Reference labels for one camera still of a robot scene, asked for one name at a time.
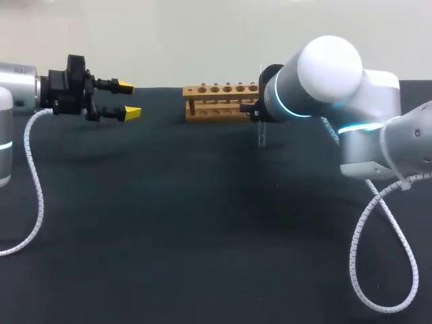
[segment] dark table surface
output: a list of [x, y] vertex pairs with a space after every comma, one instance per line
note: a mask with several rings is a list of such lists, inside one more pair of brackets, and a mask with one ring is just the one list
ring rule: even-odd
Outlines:
[[[432, 83], [403, 82], [405, 111]], [[140, 105], [126, 124], [47, 116], [31, 134], [45, 196], [42, 230], [0, 259], [2, 323], [430, 323], [432, 182], [387, 199], [418, 261], [420, 289], [400, 314], [356, 297], [354, 226], [372, 195], [344, 178], [319, 121], [187, 125], [180, 89], [98, 101]], [[34, 226], [36, 194], [15, 118], [13, 178], [0, 190], [0, 248]], [[383, 188], [388, 182], [378, 183]], [[392, 306], [411, 272], [377, 209], [362, 235], [366, 295]]]

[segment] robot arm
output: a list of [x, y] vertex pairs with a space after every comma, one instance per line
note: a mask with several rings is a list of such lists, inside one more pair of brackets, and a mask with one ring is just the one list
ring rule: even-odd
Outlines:
[[13, 111], [50, 108], [54, 115], [80, 115], [99, 121], [101, 117], [121, 122], [140, 117], [138, 107], [98, 107], [95, 89], [131, 95], [134, 87], [117, 79], [95, 79], [83, 56], [69, 55], [65, 71], [49, 70], [48, 76], [38, 76], [29, 65], [0, 63], [0, 188], [11, 177]]
[[365, 70], [346, 40], [322, 36], [260, 76], [251, 118], [325, 117], [340, 137], [341, 171], [362, 179], [432, 171], [432, 102], [401, 115], [398, 78]]

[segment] white wall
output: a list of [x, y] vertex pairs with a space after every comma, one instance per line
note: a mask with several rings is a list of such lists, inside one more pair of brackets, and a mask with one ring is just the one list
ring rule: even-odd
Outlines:
[[432, 78], [426, 0], [0, 0], [0, 61], [64, 70], [84, 55], [96, 77], [135, 86], [251, 82], [323, 34], [364, 66]]

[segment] spiral cable wrap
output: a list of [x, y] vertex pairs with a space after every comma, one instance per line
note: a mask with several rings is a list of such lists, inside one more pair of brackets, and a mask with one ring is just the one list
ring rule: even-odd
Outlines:
[[[322, 117], [321, 118], [324, 126], [329, 131], [331, 137], [335, 140], [335, 142], [339, 145], [339, 136], [336, 134], [333, 127], [331, 127], [329, 121]], [[384, 201], [384, 197], [393, 192], [394, 190], [398, 188], [405, 189], [406, 183], [408, 182], [410, 185], [418, 180], [424, 180], [432, 178], [432, 173], [426, 173], [426, 174], [420, 174], [420, 175], [412, 175], [406, 180], [402, 181], [399, 180], [397, 182], [394, 182], [393, 184], [389, 185], [388, 187], [384, 188], [382, 191], [378, 192], [376, 187], [373, 185], [372, 181], [365, 180], [367, 186], [369, 189], [371, 189], [371, 192], [375, 195], [373, 199], [370, 201], [370, 203], [367, 205], [367, 207], [364, 209], [362, 215], [360, 216], [360, 219], [357, 222], [357, 225], [354, 230], [354, 235], [352, 237], [351, 241], [351, 247], [350, 247], [350, 279], [352, 287], [354, 288], [354, 291], [356, 292], [357, 296], [360, 298], [360, 300], [367, 305], [369, 308], [373, 309], [374, 311], [380, 312], [380, 313], [397, 313], [402, 310], [404, 310], [406, 307], [408, 307], [411, 302], [414, 300], [417, 290], [419, 289], [419, 268], [417, 267], [416, 259], [414, 257], [414, 253], [412, 253], [411, 247], [405, 238], [404, 233], [400, 229], [398, 222], [395, 220], [392, 212], [390, 211], [389, 207]], [[387, 215], [387, 218], [389, 219], [391, 226], [393, 227], [394, 231], [398, 235], [404, 249], [406, 252], [406, 255], [408, 256], [408, 260], [410, 261], [411, 270], [412, 270], [412, 286], [411, 290], [408, 294], [408, 296], [405, 298], [403, 302], [401, 302], [399, 305], [396, 306], [380, 306], [378, 304], [375, 304], [371, 300], [369, 300], [363, 291], [360, 288], [360, 284], [357, 279], [357, 272], [356, 272], [356, 256], [357, 256], [357, 248], [358, 248], [358, 241], [360, 240], [360, 235], [362, 233], [363, 227], [365, 226], [366, 220], [368, 219], [369, 215], [371, 214], [372, 210], [377, 206], [377, 204], [380, 204], [383, 208], [385, 214]]]
[[32, 129], [34, 122], [39, 117], [44, 115], [52, 115], [52, 114], [53, 114], [52, 109], [43, 109], [41, 111], [38, 111], [27, 122], [26, 129], [24, 130], [24, 150], [26, 151], [27, 162], [30, 168], [30, 173], [32, 174], [34, 186], [36, 188], [36, 195], [38, 199], [38, 217], [36, 219], [36, 224], [34, 225], [34, 228], [31, 231], [30, 235], [27, 236], [27, 238], [24, 241], [19, 243], [17, 246], [14, 246], [13, 248], [0, 251], [0, 257], [4, 257], [5, 255], [10, 255], [12, 253], [15, 253], [21, 250], [22, 248], [24, 248], [25, 246], [27, 246], [34, 239], [34, 237], [39, 232], [39, 229], [41, 228], [43, 213], [44, 213], [43, 194], [42, 194], [41, 183], [39, 182], [39, 177], [36, 172], [36, 167], [34, 166], [32, 151], [30, 150], [30, 131]]

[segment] test tube rack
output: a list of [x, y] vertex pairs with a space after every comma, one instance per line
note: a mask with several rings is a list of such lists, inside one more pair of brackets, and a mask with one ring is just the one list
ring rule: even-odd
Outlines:
[[186, 100], [186, 122], [249, 122], [249, 117], [240, 112], [241, 103], [254, 103], [258, 100], [258, 86], [250, 84], [214, 83], [207, 86], [185, 86], [183, 97]]

